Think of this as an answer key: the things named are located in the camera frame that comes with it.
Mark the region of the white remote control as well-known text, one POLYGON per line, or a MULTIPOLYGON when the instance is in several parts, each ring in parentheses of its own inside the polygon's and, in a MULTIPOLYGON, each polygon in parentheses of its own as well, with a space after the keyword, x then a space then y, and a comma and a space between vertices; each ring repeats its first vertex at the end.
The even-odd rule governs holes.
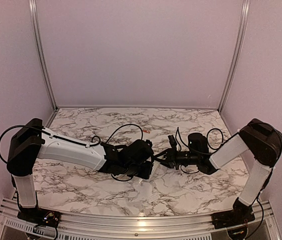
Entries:
POLYGON ((142 186, 143 183, 151 182, 153 180, 155 172, 156 172, 156 170, 158 169, 159 166, 160 166, 160 163, 155 160, 153 162, 153 166, 152 166, 152 170, 151 170, 151 173, 149 175, 149 178, 148 179, 141 179, 141 180, 139 180, 139 182, 138 182, 139 185, 142 186))

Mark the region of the white battery cover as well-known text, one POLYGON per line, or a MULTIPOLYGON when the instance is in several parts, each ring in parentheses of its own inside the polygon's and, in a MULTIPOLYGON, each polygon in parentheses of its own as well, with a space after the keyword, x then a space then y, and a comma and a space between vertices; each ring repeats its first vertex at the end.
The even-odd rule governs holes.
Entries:
POLYGON ((153 194, 152 196, 150 196, 149 198, 148 198, 148 202, 149 203, 152 203, 152 202, 155 202, 155 201, 157 201, 158 199, 160 199, 160 195, 159 194, 153 194))

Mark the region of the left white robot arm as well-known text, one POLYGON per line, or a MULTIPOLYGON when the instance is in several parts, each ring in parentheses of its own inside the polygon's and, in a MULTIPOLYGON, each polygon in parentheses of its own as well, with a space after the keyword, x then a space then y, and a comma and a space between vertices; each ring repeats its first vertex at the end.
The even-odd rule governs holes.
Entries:
POLYGON ((149 140, 137 139, 130 145, 86 142, 55 133, 39 118, 18 125, 10 140, 7 170, 14 180, 19 204, 34 223, 44 219, 34 186, 33 167, 37 159, 57 160, 84 166, 112 176, 147 180, 153 170, 154 152, 149 140))

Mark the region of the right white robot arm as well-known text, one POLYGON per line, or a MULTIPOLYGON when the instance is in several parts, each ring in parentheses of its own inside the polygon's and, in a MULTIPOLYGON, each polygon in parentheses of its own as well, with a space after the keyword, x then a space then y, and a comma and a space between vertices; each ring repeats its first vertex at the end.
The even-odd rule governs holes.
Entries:
POLYGON ((195 165, 199 172, 212 175, 229 162, 249 151, 256 162, 253 164, 248 180, 233 203, 228 219, 233 224, 244 220, 267 186, 273 169, 282 154, 282 133, 272 125, 257 118, 223 142, 213 152, 209 150, 208 138, 199 132, 188 135, 187 151, 177 150, 177 140, 169 137, 171 147, 154 156, 161 165, 178 170, 180 167, 195 165))

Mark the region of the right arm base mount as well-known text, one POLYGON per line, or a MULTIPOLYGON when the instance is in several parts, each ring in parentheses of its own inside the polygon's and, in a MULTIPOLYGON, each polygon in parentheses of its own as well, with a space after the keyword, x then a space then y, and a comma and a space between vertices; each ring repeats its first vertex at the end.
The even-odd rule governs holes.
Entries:
POLYGON ((232 209, 222 212, 216 212, 211 215, 211 218, 212 224, 215 229, 242 225, 248 222, 252 222, 256 219, 251 208, 247 211, 232 209))

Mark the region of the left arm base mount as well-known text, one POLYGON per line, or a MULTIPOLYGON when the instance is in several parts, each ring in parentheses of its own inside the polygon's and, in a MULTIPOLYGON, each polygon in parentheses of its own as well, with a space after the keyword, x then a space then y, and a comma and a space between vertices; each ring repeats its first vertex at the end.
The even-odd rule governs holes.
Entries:
POLYGON ((45 208, 23 208, 17 214, 21 220, 34 223, 39 226, 48 226, 57 228, 59 225, 61 213, 59 211, 45 208))

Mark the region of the front aluminium rail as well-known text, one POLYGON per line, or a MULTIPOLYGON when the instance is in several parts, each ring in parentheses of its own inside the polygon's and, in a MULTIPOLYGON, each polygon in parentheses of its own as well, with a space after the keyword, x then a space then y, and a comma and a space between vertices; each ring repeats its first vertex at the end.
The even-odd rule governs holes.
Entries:
POLYGON ((114 216, 60 211, 57 228, 18 218, 14 199, 0 205, 0 240, 281 240, 271 204, 254 204, 253 221, 215 226, 219 212, 114 216))

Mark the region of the right aluminium frame post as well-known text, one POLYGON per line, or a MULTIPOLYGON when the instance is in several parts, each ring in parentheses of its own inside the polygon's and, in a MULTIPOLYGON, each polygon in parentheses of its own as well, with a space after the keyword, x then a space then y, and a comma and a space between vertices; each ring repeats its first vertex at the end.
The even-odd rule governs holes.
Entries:
POLYGON ((240 14, 240 20, 239 20, 239 26, 238 26, 238 32, 237 32, 237 37, 235 41, 234 51, 233 51, 229 71, 227 74, 226 82, 224 85, 224 89, 223 89, 223 92, 220 98, 220 102, 218 105, 218 109, 217 109, 220 115, 222 114, 226 106, 227 99, 230 94, 231 86, 234 82, 237 66, 239 63, 239 59, 240 59, 240 55, 243 49, 245 35, 247 31, 250 5, 251 5, 250 0, 242 1, 241 14, 240 14))

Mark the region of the aluminium frame post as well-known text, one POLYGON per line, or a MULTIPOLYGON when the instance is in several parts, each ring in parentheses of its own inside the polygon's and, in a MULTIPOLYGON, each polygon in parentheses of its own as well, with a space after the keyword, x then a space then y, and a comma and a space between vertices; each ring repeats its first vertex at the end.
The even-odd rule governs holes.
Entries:
POLYGON ((250 0, 242 1, 241 14, 240 14, 240 20, 239 20, 239 26, 238 26, 238 32, 237 32, 237 37, 235 41, 234 51, 233 51, 229 71, 227 74, 226 82, 224 85, 224 89, 223 89, 223 92, 220 98, 220 102, 218 105, 218 109, 217 109, 220 115, 222 114, 226 106, 227 99, 230 94, 231 86, 234 82, 237 66, 239 63, 239 59, 240 59, 240 55, 243 49, 245 35, 247 31, 250 5, 251 5, 250 0))
POLYGON ((51 108, 54 112, 58 110, 56 98, 53 92, 52 83, 50 80, 49 72, 48 72, 48 66, 45 59, 44 54, 44 48, 41 38, 41 32, 40 32, 40 24, 39 24, 39 15, 38 15, 38 9, 37 9, 37 1, 36 0, 29 0, 29 12, 31 17, 31 23, 34 33, 34 40, 35 40, 35 46, 38 54, 39 59, 39 65, 43 76, 43 81, 46 87, 48 99, 51 105, 51 108))

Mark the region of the left aluminium frame post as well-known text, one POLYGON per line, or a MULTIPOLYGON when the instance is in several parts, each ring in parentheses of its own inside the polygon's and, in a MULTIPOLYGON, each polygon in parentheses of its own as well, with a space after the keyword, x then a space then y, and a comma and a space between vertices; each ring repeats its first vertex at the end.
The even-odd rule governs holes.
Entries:
POLYGON ((39 59, 39 65, 43 76, 43 81, 46 87, 48 99, 51 105, 51 108, 54 112, 58 110, 56 98, 53 92, 52 83, 50 80, 49 72, 48 72, 48 66, 45 59, 44 54, 44 48, 41 38, 41 32, 40 32, 40 24, 39 24, 39 15, 38 15, 38 9, 37 9, 37 1, 36 0, 29 0, 29 12, 31 17, 31 23, 34 33, 34 40, 35 40, 35 46, 38 54, 39 59))

